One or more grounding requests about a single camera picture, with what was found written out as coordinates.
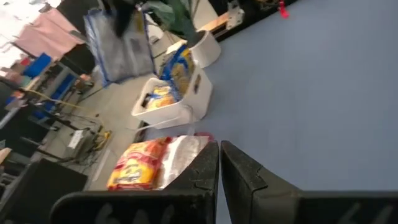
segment desk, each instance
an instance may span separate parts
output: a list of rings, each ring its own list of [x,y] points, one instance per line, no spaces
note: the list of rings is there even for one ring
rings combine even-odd
[[[398,189],[398,1],[300,0],[221,43],[197,131],[305,190]],[[182,134],[148,130],[148,138]],[[219,187],[218,223],[229,223]]]

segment floor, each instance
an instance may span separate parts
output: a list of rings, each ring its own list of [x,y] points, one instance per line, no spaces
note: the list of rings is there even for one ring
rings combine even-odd
[[[159,43],[165,44],[165,42],[167,43],[167,41],[161,40]],[[161,49],[164,49],[164,47],[156,46],[155,50],[157,52],[154,52],[154,54],[159,55],[162,51]],[[155,58],[155,64],[158,69],[162,59],[162,56]],[[136,133],[135,129],[137,129],[141,123],[141,121],[131,116],[134,102],[138,98],[145,82],[153,76],[154,75],[147,75],[127,80],[122,85],[112,84],[78,104],[78,106],[89,108],[90,110],[82,110],[79,108],[73,110],[73,116],[69,118],[69,120],[72,121],[72,125],[78,128],[85,128],[88,126],[95,127],[103,123],[103,130],[112,131],[110,140],[105,147],[97,152],[97,155],[87,159],[88,163],[93,164],[91,167],[79,166],[73,162],[64,163],[65,166],[71,169],[89,175],[89,181],[86,185],[87,190],[106,189],[106,182],[108,181],[116,161],[133,142]],[[85,93],[85,95],[89,95],[99,88],[101,88],[101,82],[98,80],[95,86]],[[98,118],[92,119],[96,114],[99,114],[101,121]],[[87,121],[88,119],[94,121],[95,124]],[[66,146],[71,139],[71,133],[73,133],[73,130],[64,126],[57,132],[49,132],[45,138],[46,143],[44,150],[61,158],[69,157],[71,152],[66,150]],[[34,155],[34,159],[40,157],[46,157],[54,161],[54,159],[39,153]]]

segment clothing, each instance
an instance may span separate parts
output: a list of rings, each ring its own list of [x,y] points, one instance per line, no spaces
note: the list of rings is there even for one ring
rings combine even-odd
[[[26,25],[14,43],[36,57],[46,53],[52,60],[59,60],[76,44],[83,44],[69,34],[71,30],[76,28],[58,10],[51,9]]]

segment white plastic bag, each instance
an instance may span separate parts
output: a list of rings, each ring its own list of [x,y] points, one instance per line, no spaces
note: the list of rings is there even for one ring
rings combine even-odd
[[[103,11],[92,9],[84,17],[90,49],[104,86],[155,73],[145,17],[136,11],[132,18],[118,38],[112,27],[113,18]]]

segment white basket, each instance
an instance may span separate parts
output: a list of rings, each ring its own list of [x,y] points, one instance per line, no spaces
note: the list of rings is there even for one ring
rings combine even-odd
[[[181,101],[146,111],[141,106],[146,94],[151,94],[155,86],[166,84],[165,81],[150,78],[144,85],[141,95],[131,111],[131,115],[147,122],[156,129],[196,122],[206,115],[213,85],[199,66],[195,67],[188,90]]]

